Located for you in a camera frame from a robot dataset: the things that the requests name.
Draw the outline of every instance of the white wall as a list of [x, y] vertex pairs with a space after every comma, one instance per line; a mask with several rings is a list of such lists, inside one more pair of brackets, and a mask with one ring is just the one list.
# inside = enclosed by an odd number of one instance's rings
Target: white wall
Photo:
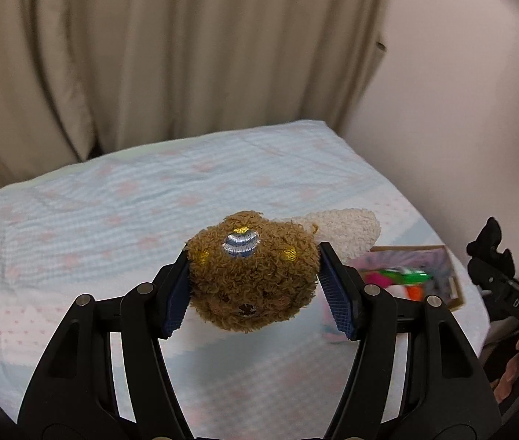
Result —
[[462, 260], [487, 217], [519, 273], [519, 0], [390, 0], [345, 134]]

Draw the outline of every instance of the yellow embroidery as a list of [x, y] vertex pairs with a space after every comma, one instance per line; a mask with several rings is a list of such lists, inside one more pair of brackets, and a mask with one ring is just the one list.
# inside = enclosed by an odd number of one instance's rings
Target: yellow embroidery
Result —
[[204, 250], [200, 255], [198, 256], [198, 262], [200, 264], [206, 264], [208, 262], [208, 257], [211, 255], [210, 251]]
[[296, 258], [298, 258], [298, 255], [296, 254], [296, 248], [293, 246], [287, 250], [282, 251], [282, 254], [287, 261], [296, 261]]

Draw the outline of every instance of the white plush ear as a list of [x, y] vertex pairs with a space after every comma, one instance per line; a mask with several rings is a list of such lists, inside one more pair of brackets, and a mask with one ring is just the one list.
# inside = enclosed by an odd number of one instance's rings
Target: white plush ear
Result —
[[375, 214], [358, 208], [314, 212], [291, 220], [310, 233], [318, 227], [316, 242], [329, 242], [343, 263], [366, 253], [381, 231]]

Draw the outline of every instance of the stuffed animal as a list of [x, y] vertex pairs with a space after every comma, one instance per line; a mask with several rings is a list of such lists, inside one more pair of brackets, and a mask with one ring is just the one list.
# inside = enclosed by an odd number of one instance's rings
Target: stuffed animal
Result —
[[331, 242], [347, 261], [369, 250], [379, 235], [368, 210], [271, 221], [258, 212], [235, 213], [187, 243], [191, 303], [204, 320], [230, 331], [290, 319], [314, 297], [318, 243]]

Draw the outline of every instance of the curtain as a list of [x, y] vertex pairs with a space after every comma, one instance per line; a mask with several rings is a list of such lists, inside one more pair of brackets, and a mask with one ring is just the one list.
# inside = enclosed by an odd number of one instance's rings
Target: curtain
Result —
[[0, 0], [0, 187], [212, 131], [327, 121], [372, 77], [385, 0]]
[[72, 0], [105, 152], [299, 118], [341, 130], [380, 60], [385, 0]]

